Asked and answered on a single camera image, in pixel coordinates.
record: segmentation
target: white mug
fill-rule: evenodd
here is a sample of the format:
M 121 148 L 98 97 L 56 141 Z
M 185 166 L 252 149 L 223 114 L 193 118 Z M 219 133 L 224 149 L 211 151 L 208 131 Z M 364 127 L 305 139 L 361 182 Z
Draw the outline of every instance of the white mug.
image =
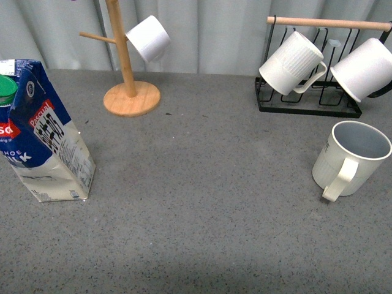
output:
M 153 15 L 127 32 L 126 36 L 146 62 L 161 56 L 170 43 L 169 35 Z
M 258 71 L 272 88 L 283 95 L 293 90 L 303 93 L 325 74 L 327 68 L 323 58 L 323 53 L 311 41 L 295 31 Z M 308 79 L 305 85 L 296 88 L 319 64 L 324 67 L 323 70 Z
M 392 153 L 388 137 L 376 128 L 356 121 L 334 125 L 313 166 L 314 181 L 323 197 L 335 202 L 352 195 Z
M 392 80 L 392 53 L 371 38 L 331 67 L 331 73 L 348 95 L 361 102 Z

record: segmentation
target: upright mug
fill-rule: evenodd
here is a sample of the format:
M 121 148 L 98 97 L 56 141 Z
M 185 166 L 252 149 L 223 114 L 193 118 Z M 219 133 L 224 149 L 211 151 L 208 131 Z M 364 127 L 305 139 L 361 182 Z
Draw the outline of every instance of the upright mug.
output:
M 312 175 L 323 197 L 335 202 L 356 192 L 391 153 L 390 140 L 375 127 L 341 121 L 332 128 Z
M 327 68 L 323 58 L 323 53 L 311 41 L 295 31 L 258 71 L 263 79 L 282 95 L 288 95 L 291 91 L 303 93 L 325 74 Z M 318 65 L 321 65 L 323 70 L 308 79 L 302 87 L 296 88 Z
M 355 101 L 378 97 L 392 89 L 392 53 L 371 38 L 331 67 L 331 73 Z

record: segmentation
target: wooden base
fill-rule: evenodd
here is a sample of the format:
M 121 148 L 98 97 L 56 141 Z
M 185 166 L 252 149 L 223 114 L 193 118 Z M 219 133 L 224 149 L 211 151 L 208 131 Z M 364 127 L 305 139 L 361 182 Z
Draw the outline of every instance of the wooden base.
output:
M 145 81 L 135 81 L 136 96 L 128 97 L 125 84 L 112 87 L 104 97 L 105 108 L 118 116 L 139 116 L 155 109 L 160 101 L 157 87 Z

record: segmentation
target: blue milk carton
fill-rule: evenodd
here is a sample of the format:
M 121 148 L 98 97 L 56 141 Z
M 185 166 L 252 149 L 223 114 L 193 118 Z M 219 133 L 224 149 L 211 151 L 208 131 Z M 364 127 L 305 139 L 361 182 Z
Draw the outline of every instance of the blue milk carton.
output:
M 0 106 L 0 152 L 39 202 L 86 199 L 96 165 L 42 64 L 0 61 L 2 72 L 18 89 Z

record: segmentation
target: green bottle cap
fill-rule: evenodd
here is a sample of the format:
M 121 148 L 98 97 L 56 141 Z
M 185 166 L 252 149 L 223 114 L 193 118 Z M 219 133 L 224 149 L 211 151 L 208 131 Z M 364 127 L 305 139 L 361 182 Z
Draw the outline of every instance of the green bottle cap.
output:
M 11 104 L 18 85 L 6 75 L 0 75 L 0 107 Z

